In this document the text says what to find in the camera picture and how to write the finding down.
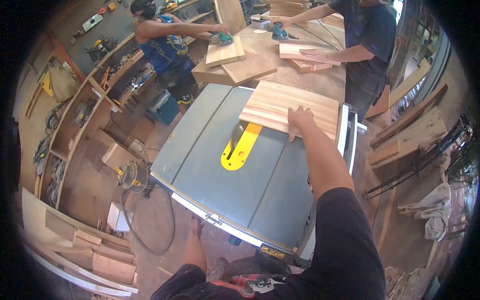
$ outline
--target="man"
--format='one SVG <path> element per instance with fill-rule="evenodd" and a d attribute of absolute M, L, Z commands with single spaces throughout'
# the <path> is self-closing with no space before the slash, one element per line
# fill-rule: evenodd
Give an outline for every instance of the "man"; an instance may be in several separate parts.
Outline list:
<path fill-rule="evenodd" d="M 200 93 L 192 75 L 195 64 L 188 56 L 187 44 L 182 36 L 207 40 L 207 31 L 227 34 L 227 24 L 184 23 L 173 14 L 156 16 L 153 0 L 134 0 L 130 5 L 133 17 L 140 18 L 135 39 L 152 64 L 160 88 L 167 89 L 177 100 L 179 110 L 185 114 L 192 100 Z"/>
<path fill-rule="evenodd" d="M 318 60 L 347 63 L 345 102 L 358 110 L 361 122 L 370 105 L 384 90 L 388 64 L 395 42 L 396 21 L 390 5 L 381 0 L 334 0 L 294 17 L 273 20 L 283 24 L 321 19 L 333 13 L 344 17 L 345 46 L 343 51 L 326 53 L 303 50 L 303 55 Z"/>
<path fill-rule="evenodd" d="M 318 199 L 311 266 L 297 275 L 235 274 L 228 282 L 205 282 L 202 226 L 194 218 L 182 267 L 153 293 L 151 300 L 386 298 L 382 263 L 345 161 L 317 127 L 310 109 L 303 110 L 302 106 L 288 110 L 291 142 L 297 133 L 303 137 L 313 194 Z"/>

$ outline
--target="wooden workbench top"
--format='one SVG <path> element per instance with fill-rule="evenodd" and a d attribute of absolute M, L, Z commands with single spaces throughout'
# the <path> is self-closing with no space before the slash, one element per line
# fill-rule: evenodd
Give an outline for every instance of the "wooden workbench top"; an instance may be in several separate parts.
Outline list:
<path fill-rule="evenodd" d="M 341 66 L 333 66 L 331 69 L 299 73 L 289 63 L 281 59 L 278 54 L 278 41 L 272 40 L 272 33 L 266 32 L 263 34 L 256 34 L 253 31 L 257 28 L 248 26 L 247 28 L 238 32 L 235 36 L 240 36 L 244 45 L 250 46 L 263 55 L 265 59 L 272 61 L 277 66 L 277 72 L 264 75 L 242 86 L 255 88 L 260 80 L 268 80 L 279 84 L 291 85 L 300 89 L 312 91 L 326 97 L 330 97 L 343 103 L 345 98 L 345 64 Z M 339 43 L 328 33 L 323 27 L 317 24 L 309 24 L 307 28 L 309 32 L 320 36 L 325 41 L 334 45 L 338 49 L 342 49 Z M 343 32 L 331 29 L 329 30 L 338 38 L 344 45 L 345 35 Z M 314 35 L 309 34 L 305 30 L 298 27 L 289 27 L 287 31 L 300 40 L 304 41 L 318 41 L 321 40 Z M 207 68 L 205 66 L 205 59 L 203 59 L 193 70 L 193 75 L 198 82 L 225 84 L 235 86 L 230 76 L 223 70 L 222 66 L 215 66 Z"/>

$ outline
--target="vacuum hose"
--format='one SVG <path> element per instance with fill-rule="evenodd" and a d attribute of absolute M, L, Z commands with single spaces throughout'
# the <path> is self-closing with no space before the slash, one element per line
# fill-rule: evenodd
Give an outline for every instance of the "vacuum hose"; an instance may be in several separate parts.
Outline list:
<path fill-rule="evenodd" d="M 165 252 L 167 252 L 167 250 L 172 245 L 173 238 L 175 236 L 175 215 L 173 214 L 172 198 L 170 198 L 170 196 L 168 196 L 169 201 L 167 201 L 167 203 L 170 206 L 170 213 L 171 213 L 172 220 L 173 220 L 173 222 L 172 222 L 172 234 L 171 234 L 172 237 L 170 238 L 170 242 L 168 243 L 168 246 L 165 249 L 160 250 L 160 251 L 153 251 L 152 249 L 148 248 L 147 245 L 145 245 L 145 243 L 140 239 L 140 237 L 135 232 L 135 230 L 133 230 L 132 225 L 130 224 L 130 220 L 128 219 L 127 212 L 125 210 L 124 197 L 125 197 L 126 193 L 127 193 L 127 190 L 123 190 L 120 194 L 120 208 L 123 211 L 123 215 L 125 216 L 125 220 L 127 221 L 128 227 L 130 228 L 130 232 L 137 239 L 137 241 L 140 243 L 140 245 L 144 249 L 148 250 L 151 254 L 153 254 L 153 255 L 163 255 Z"/>

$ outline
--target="lumber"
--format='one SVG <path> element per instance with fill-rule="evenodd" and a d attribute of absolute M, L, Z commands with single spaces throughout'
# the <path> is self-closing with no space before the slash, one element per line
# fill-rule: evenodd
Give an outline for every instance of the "lumber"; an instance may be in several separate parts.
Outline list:
<path fill-rule="evenodd" d="M 306 57 L 300 53 L 300 50 L 321 50 L 325 52 L 334 52 L 334 50 L 330 45 L 317 43 L 317 42 L 306 42 L 300 40 L 292 40 L 289 39 L 287 41 L 281 41 L 280 44 L 280 57 L 283 59 L 295 59 L 295 60 L 310 60 L 316 62 L 323 62 L 332 65 L 339 66 L 341 62 L 338 61 L 321 61 L 313 58 Z"/>
<path fill-rule="evenodd" d="M 78 229 L 81 229 L 85 232 L 93 233 L 96 236 L 103 239 L 104 241 L 108 241 L 108 242 L 113 243 L 113 244 L 118 244 L 118 245 L 123 246 L 123 247 L 129 247 L 129 245 L 130 245 L 130 242 L 128 240 L 120 239 L 120 238 L 112 236 L 108 233 L 96 230 L 95 228 L 92 228 L 88 225 L 85 225 L 84 223 L 79 222 L 79 221 L 61 213 L 60 211 L 56 210 L 55 208 L 51 207 L 50 205 L 46 204 L 45 202 L 43 202 L 40 199 L 38 199 L 37 197 L 35 197 L 26 188 L 22 188 L 22 215 L 23 215 L 23 221 L 24 221 L 24 229 L 26 231 L 28 231 L 27 228 L 29 228 L 29 229 L 32 229 L 32 228 L 33 229 L 41 229 L 41 231 L 43 231 L 43 228 L 46 228 L 45 227 L 45 213 L 42 213 L 42 211 L 43 212 L 49 211 L 49 212 L 53 213 L 54 215 L 56 215 L 57 217 L 59 217 L 60 219 L 62 219 L 63 221 L 67 222 L 68 224 L 70 224 L 70 225 L 72 225 L 72 226 L 74 226 Z M 47 228 L 47 230 L 48 230 L 49 233 L 52 233 L 54 235 L 52 240 L 57 239 L 57 240 L 61 240 L 61 241 L 66 242 L 66 244 L 60 245 L 60 246 L 65 246 L 65 247 L 71 247 L 72 246 L 71 241 L 63 239 L 58 234 L 56 234 L 55 232 L 51 231 L 48 228 Z M 46 243 L 46 244 L 57 244 L 55 241 L 49 242 L 48 239 L 45 239 L 45 240 L 40 239 L 40 240 L 43 243 Z"/>
<path fill-rule="evenodd" d="M 425 142 L 433 142 L 441 139 L 447 133 L 444 120 L 438 107 L 433 107 L 426 114 L 410 126 L 384 142 L 388 144 L 393 140 L 401 143 L 400 152 L 392 157 L 372 165 L 372 169 L 385 166 L 393 161 L 405 157 L 419 150 L 419 146 Z"/>
<path fill-rule="evenodd" d="M 308 60 L 292 60 L 292 59 L 285 59 L 285 60 L 299 73 L 325 70 L 333 67 L 332 64 L 323 63 L 323 62 L 308 61 Z"/>
<path fill-rule="evenodd" d="M 252 48 L 244 51 L 245 60 L 222 64 L 222 68 L 235 84 L 240 85 L 260 76 L 276 72 L 276 66 Z"/>
<path fill-rule="evenodd" d="M 102 157 L 102 161 L 112 168 L 112 170 L 115 170 L 117 166 L 124 165 L 130 160 L 140 165 L 144 164 L 141 159 L 137 158 L 117 142 L 114 142 Z"/>
<path fill-rule="evenodd" d="M 299 105 L 312 110 L 315 124 L 335 142 L 338 102 L 288 85 L 260 81 L 239 119 L 288 133 L 288 108 Z"/>
<path fill-rule="evenodd" d="M 397 155 L 398 153 L 400 153 L 400 141 L 395 140 L 381 147 L 380 149 L 375 150 L 370 155 L 369 162 L 371 165 L 373 165 L 389 157 Z"/>
<path fill-rule="evenodd" d="M 379 114 L 383 114 L 384 112 L 389 110 L 389 103 L 390 103 L 390 85 L 385 85 L 384 91 L 380 95 L 380 98 L 377 101 L 375 106 L 370 106 L 365 114 L 365 119 L 374 117 Z"/>
<path fill-rule="evenodd" d="M 45 227 L 52 230 L 64 239 L 73 241 L 75 227 L 48 211 L 45 212 Z"/>
<path fill-rule="evenodd" d="M 230 25 L 232 35 L 247 27 L 240 1 L 215 0 L 215 13 L 220 24 Z"/>
<path fill-rule="evenodd" d="M 129 291 L 124 291 L 124 290 L 119 290 L 111 287 L 107 287 L 98 283 L 95 283 L 93 280 L 89 279 L 82 279 L 79 278 L 80 276 L 76 277 L 74 275 L 69 274 L 68 272 L 61 270 L 60 268 L 54 266 L 52 263 L 47 261 L 45 258 L 41 257 L 37 253 L 35 253 L 30 247 L 25 246 L 25 249 L 27 253 L 32 256 L 39 264 L 50 270 L 51 272 L 57 274 L 58 276 L 62 277 L 63 279 L 66 279 L 75 285 L 78 285 L 79 287 L 83 288 L 88 288 L 93 291 L 99 291 L 102 293 L 106 293 L 109 295 L 114 295 L 114 296 L 123 296 L 123 297 L 129 297 L 132 295 L 132 292 Z"/>
<path fill-rule="evenodd" d="M 135 254 L 133 254 L 132 252 L 124 252 L 120 248 L 115 248 L 105 243 L 101 243 L 98 253 L 104 254 L 106 256 L 110 256 L 115 259 L 128 262 L 128 263 L 133 263 L 133 260 L 135 258 Z"/>
<path fill-rule="evenodd" d="M 409 91 L 427 75 L 430 70 L 430 64 L 426 59 L 422 59 L 420 67 L 410 74 L 395 90 L 390 93 L 389 108 L 402 99 Z"/>
<path fill-rule="evenodd" d="M 99 253 L 93 254 L 93 273 L 98 276 L 131 284 L 136 269 L 137 266 L 134 264 L 119 261 Z"/>
<path fill-rule="evenodd" d="M 415 121 L 428 107 L 434 105 L 447 91 L 447 84 L 436 87 L 421 103 L 400 117 L 396 122 L 380 131 L 375 139 L 370 142 L 371 147 L 376 147 L 390 137 L 399 133 Z"/>
<path fill-rule="evenodd" d="M 96 237 L 95 235 L 91 234 L 91 233 L 87 233 L 81 229 L 77 229 L 75 231 L 75 235 L 76 237 L 78 238 L 81 238 L 87 242 L 90 242 L 92 244 L 95 244 L 97 246 L 100 246 L 100 243 L 102 242 L 102 239 L 99 238 L 99 237 Z"/>
<path fill-rule="evenodd" d="M 245 52 L 239 36 L 233 37 L 233 44 L 220 46 L 218 42 L 212 42 L 208 45 L 205 65 L 209 68 L 221 65 L 223 63 L 244 60 Z"/>

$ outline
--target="blue tank top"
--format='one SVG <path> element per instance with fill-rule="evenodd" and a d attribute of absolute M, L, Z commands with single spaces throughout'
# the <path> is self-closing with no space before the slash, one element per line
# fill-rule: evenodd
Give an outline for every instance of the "blue tank top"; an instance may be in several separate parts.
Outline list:
<path fill-rule="evenodd" d="M 163 23 L 173 22 L 172 18 L 167 16 L 161 15 L 158 18 Z M 190 72 L 195 66 L 187 55 L 187 43 L 181 36 L 159 36 L 140 44 L 140 48 L 158 75 L 177 66 L 180 67 L 180 72 Z"/>

